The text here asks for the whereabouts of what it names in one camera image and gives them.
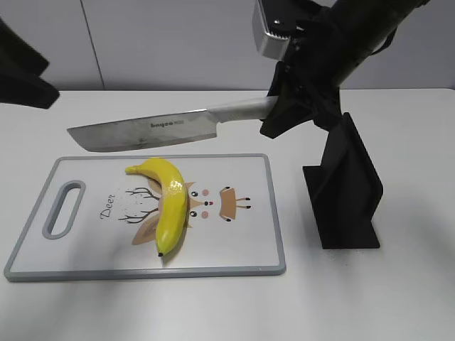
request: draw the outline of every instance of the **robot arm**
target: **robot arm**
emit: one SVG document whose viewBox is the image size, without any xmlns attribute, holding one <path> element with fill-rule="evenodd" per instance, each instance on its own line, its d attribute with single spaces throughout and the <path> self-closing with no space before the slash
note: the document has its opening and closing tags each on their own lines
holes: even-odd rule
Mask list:
<svg viewBox="0 0 455 341">
<path fill-rule="evenodd" d="M 279 60 L 269 90 L 279 99 L 261 134 L 275 138 L 309 120 L 330 131 L 342 117 L 340 84 L 366 58 L 388 47 L 398 25 L 427 2 L 337 0 L 329 8 L 311 0 L 257 0 L 257 49 Z"/>
<path fill-rule="evenodd" d="M 48 65 L 0 18 L 0 103 L 48 109 L 59 96 L 56 88 L 40 78 Z"/>
</svg>

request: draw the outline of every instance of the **black stand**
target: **black stand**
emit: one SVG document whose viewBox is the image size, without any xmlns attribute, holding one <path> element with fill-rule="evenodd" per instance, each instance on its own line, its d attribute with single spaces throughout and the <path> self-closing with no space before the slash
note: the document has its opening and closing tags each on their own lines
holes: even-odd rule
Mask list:
<svg viewBox="0 0 455 341">
<path fill-rule="evenodd" d="M 377 249 L 371 224 L 382 183 L 348 113 L 328 134 L 320 166 L 304 175 L 324 249 Z"/>
</svg>

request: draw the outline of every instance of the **cutting board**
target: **cutting board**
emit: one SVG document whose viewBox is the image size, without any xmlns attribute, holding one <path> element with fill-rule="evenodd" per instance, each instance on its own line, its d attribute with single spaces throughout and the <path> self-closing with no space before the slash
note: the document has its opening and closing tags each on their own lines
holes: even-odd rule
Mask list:
<svg viewBox="0 0 455 341">
<path fill-rule="evenodd" d="M 262 154 L 159 156 L 181 172 L 188 226 L 158 257 L 161 191 L 128 166 L 149 156 L 55 162 L 6 264 L 10 281 L 277 275 L 284 252 L 269 161 Z"/>
</svg>

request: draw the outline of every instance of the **cutting board handle hole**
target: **cutting board handle hole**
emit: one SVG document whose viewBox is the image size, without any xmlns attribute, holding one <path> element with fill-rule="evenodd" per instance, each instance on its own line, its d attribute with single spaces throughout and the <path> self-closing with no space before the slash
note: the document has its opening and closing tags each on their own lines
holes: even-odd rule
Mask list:
<svg viewBox="0 0 455 341">
<path fill-rule="evenodd" d="M 71 230 L 84 192 L 85 184 L 79 180 L 62 185 L 43 226 L 45 238 L 59 239 Z"/>
</svg>

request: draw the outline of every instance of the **black bracket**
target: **black bracket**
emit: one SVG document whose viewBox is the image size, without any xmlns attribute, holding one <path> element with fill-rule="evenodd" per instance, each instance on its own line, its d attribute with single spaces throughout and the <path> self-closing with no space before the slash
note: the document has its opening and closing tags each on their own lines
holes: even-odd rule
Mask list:
<svg viewBox="0 0 455 341">
<path fill-rule="evenodd" d="M 324 249 L 377 249 L 371 218 L 382 183 L 348 113 L 327 137 L 320 166 L 304 175 Z"/>
<path fill-rule="evenodd" d="M 40 78 L 48 65 L 0 19 L 0 102 L 49 108 L 60 95 Z"/>
</svg>

